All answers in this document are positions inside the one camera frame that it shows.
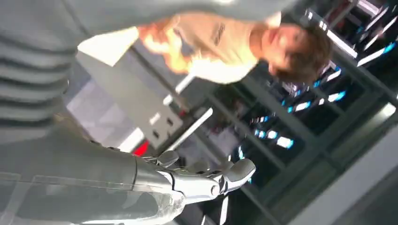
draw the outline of red object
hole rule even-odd
[[[142,156],[146,153],[148,150],[149,142],[146,141],[142,145],[140,145],[134,152],[133,154],[136,156]]]

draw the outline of fluorescent light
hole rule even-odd
[[[276,144],[286,149],[289,149],[294,144],[294,141],[286,137],[279,137]]]
[[[278,136],[278,133],[277,133],[277,132],[275,132],[275,131],[273,131],[273,130],[268,131],[267,137],[268,137],[269,139],[275,139],[277,136]]]
[[[336,77],[340,76],[340,74],[341,74],[341,70],[338,70],[338,71],[336,71],[336,72],[330,74],[330,75],[328,76],[328,78],[326,79],[326,81],[328,82],[328,81],[330,81],[330,80],[333,80],[333,79],[335,79]]]
[[[202,222],[200,223],[200,225],[205,225],[205,222],[206,222],[206,215],[203,215]]]
[[[386,104],[383,109],[381,110],[381,113],[385,117],[390,117],[392,114],[394,114],[396,111],[395,106],[393,106],[391,103]]]
[[[310,105],[311,105],[311,102],[303,102],[303,103],[300,103],[300,104],[298,104],[298,105],[296,106],[296,110],[295,110],[295,111],[297,112],[297,111],[306,109],[306,108],[308,108]]]
[[[202,125],[211,115],[213,115],[213,109],[209,108],[197,121],[195,121],[192,126],[190,126],[181,135],[176,142],[174,142],[166,151],[174,150],[178,145],[180,145],[185,139],[187,139],[200,125]]]
[[[220,225],[224,225],[225,221],[227,221],[227,213],[228,213],[228,196],[224,198],[221,206],[221,215],[220,215]]]
[[[344,98],[344,96],[345,96],[345,90],[341,91],[339,93],[335,93],[335,94],[329,95],[328,101],[335,102],[335,101],[338,101],[338,100]]]
[[[370,12],[372,16],[375,16],[379,13],[379,8],[366,0],[360,0],[358,2],[358,7],[362,8],[364,11]]]
[[[392,19],[382,30],[382,32],[380,34],[377,34],[376,36],[374,36],[372,38],[372,40],[369,41],[369,43],[366,44],[365,48],[363,50],[368,49],[378,38],[380,35],[382,35],[385,31],[387,31],[394,23],[395,21],[397,21],[397,16],[394,17],[394,19]]]
[[[390,27],[395,23],[395,21],[397,21],[397,17],[398,17],[398,16],[395,16],[394,19],[392,19],[392,20],[383,28],[382,33],[384,33],[386,30],[388,30],[388,28],[390,28]]]
[[[379,35],[376,35],[372,38],[372,40],[370,40],[365,47],[363,48],[363,50],[367,50],[371,45],[373,45],[374,42],[376,42],[376,40],[379,38]]]
[[[123,152],[131,152],[143,139],[144,133],[136,128],[117,148]]]
[[[341,49],[343,49],[346,53],[350,54],[352,57],[356,58],[358,53],[353,50],[349,45],[347,45],[343,40],[341,40],[336,34],[332,31],[328,30],[326,33],[328,37]]]
[[[380,20],[380,18],[386,14],[388,10],[388,7],[385,8],[378,16],[376,16],[376,18],[374,18],[374,20],[372,22],[370,22],[370,24],[365,28],[365,31],[367,31],[369,28],[371,28],[378,20]]]
[[[368,62],[376,59],[377,57],[381,56],[383,54],[383,52],[384,52],[384,49],[385,48],[380,49],[379,51],[377,51],[377,52],[375,52],[373,54],[370,54],[367,57],[359,60],[357,67],[360,67],[360,66],[364,65],[365,63],[368,63]]]

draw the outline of blue light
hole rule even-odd
[[[286,146],[286,149],[290,149],[294,144],[294,140],[290,140],[290,144]]]
[[[264,138],[264,137],[265,137],[265,132],[264,131],[260,131],[259,138]]]
[[[318,87],[318,86],[319,86],[319,84],[321,84],[321,81],[317,81],[317,82],[315,82],[315,83],[314,83],[314,88]]]
[[[388,53],[389,51],[391,51],[394,47],[395,47],[396,43],[391,43],[390,45],[388,45],[387,47],[385,47],[383,54]]]
[[[239,159],[244,159],[245,158],[243,156],[243,152],[242,152],[242,150],[240,148],[238,149],[237,154],[238,154]]]
[[[358,28],[357,34],[358,34],[359,32],[361,32],[361,31],[363,31],[363,27],[359,27],[359,28]]]
[[[338,94],[337,98],[336,98],[334,101],[335,101],[335,102],[336,102],[336,101],[339,101],[339,100],[341,100],[342,98],[344,98],[344,96],[345,96],[345,91],[342,91],[342,92],[340,92],[340,93]]]

